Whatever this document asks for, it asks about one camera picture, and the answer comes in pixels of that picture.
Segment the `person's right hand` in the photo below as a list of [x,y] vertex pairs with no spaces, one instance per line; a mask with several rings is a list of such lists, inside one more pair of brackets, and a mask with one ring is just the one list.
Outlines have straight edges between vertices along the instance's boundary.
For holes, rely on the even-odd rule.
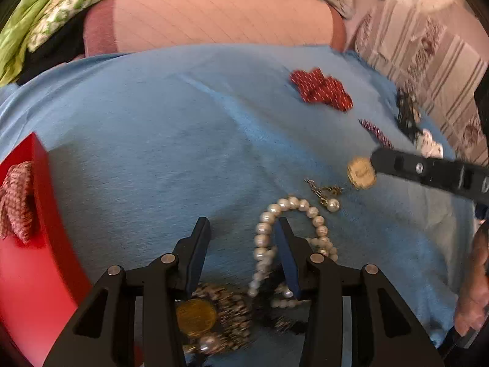
[[454,326],[460,336],[482,328],[488,307],[488,234],[481,226],[476,232],[455,312]]

